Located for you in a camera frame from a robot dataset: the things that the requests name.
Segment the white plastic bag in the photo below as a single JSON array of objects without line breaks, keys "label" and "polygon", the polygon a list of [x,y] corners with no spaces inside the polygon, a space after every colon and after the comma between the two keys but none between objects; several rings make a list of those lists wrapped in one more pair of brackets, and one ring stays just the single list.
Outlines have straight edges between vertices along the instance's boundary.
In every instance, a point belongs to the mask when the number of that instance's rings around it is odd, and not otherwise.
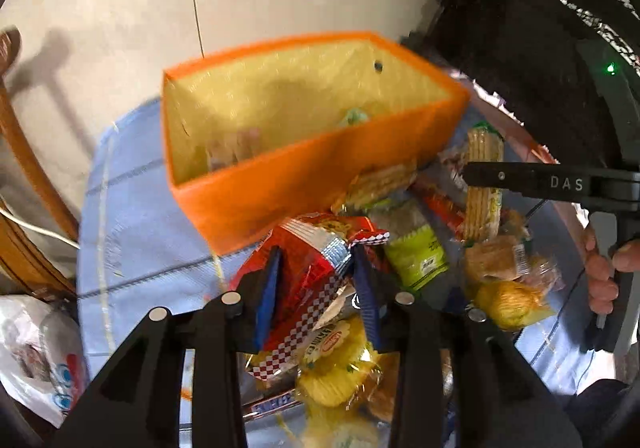
[{"label": "white plastic bag", "polygon": [[27,295],[0,297],[0,381],[59,427],[88,383],[76,322]]}]

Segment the red wrapper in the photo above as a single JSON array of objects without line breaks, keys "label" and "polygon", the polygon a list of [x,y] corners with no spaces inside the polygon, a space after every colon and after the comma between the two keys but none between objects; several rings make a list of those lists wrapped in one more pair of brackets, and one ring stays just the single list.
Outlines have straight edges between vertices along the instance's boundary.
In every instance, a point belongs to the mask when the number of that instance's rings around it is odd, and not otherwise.
[{"label": "red wrapper", "polygon": [[457,239],[464,238],[465,213],[444,192],[425,181],[415,183],[411,190],[447,225]]},{"label": "red wrapper", "polygon": [[276,290],[271,333],[262,350],[271,351],[252,374],[269,380],[287,364],[313,329],[343,284],[355,243],[382,244],[388,233],[376,229],[367,218],[337,218],[309,214],[277,226],[251,254],[234,277],[231,288],[245,273],[263,269],[271,248],[283,250]]}]

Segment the blue tablecloth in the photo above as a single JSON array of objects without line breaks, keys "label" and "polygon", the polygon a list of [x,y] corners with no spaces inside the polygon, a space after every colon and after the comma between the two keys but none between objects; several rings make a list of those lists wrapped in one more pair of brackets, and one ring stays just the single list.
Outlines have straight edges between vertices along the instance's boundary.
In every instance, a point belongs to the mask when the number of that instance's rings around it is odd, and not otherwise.
[{"label": "blue tablecloth", "polygon": [[[467,128],[479,119],[469,109],[452,142],[462,142]],[[517,160],[510,150],[506,159]],[[508,193],[504,202],[523,213],[536,203]],[[566,401],[593,359],[592,352],[579,348],[591,316],[586,281],[579,276],[578,251],[553,205],[544,205],[530,225],[536,247],[553,252],[558,260],[566,287],[550,295],[558,316],[526,328],[516,345],[548,387]],[[84,199],[80,244],[79,316],[92,376],[149,309],[162,305],[177,314],[200,308],[206,298],[219,294],[220,277],[231,279],[251,249],[212,258],[178,208],[166,181],[157,99],[104,133]],[[444,245],[450,258],[456,254],[454,245]],[[449,284],[454,271],[437,277],[425,292]],[[190,407],[183,404],[180,421],[183,444],[188,444]],[[303,427],[296,409],[287,412],[285,420],[294,433]],[[273,417],[250,423],[248,437],[252,447],[287,441]]]}]

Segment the white cable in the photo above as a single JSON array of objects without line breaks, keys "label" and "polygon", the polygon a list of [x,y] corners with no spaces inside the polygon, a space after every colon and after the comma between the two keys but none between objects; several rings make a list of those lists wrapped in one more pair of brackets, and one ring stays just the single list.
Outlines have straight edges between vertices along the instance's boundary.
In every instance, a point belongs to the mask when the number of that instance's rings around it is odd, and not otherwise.
[{"label": "white cable", "polygon": [[13,215],[12,213],[9,213],[7,210],[5,210],[2,207],[0,207],[0,214],[4,215],[7,219],[9,219],[9,221],[13,221],[16,224],[19,224],[23,228],[27,228],[28,230],[32,230],[34,232],[38,232],[39,234],[46,235],[47,237],[53,237],[54,239],[58,239],[59,241],[67,243],[69,246],[73,246],[74,248],[77,248],[78,250],[80,249],[80,245],[78,243],[70,241],[66,237],[63,237],[62,235],[59,235],[56,232],[52,232],[50,230],[46,230],[44,228],[40,228],[38,226],[34,226],[33,224],[26,223],[26,222],[18,219],[15,215]]}]

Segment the red and white checkered packaging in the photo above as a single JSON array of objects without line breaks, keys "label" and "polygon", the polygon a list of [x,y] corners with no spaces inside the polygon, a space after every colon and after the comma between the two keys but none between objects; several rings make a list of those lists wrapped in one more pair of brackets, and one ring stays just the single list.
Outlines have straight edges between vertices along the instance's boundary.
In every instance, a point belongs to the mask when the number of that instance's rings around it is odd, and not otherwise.
[{"label": "red and white checkered packaging", "polygon": [[[319,317],[336,297],[344,283],[351,260],[352,243],[375,244],[386,241],[388,234],[376,230],[357,230],[349,235],[339,228],[340,219],[333,215],[332,225],[318,223],[313,214],[290,219],[276,227],[252,253],[232,282],[237,287],[245,273],[264,268],[272,247],[283,250],[276,294],[276,309],[271,319],[271,333],[262,351],[252,356],[247,370],[259,380],[268,381],[296,365],[294,354],[303,346]],[[347,237],[353,238],[350,243]]]}]

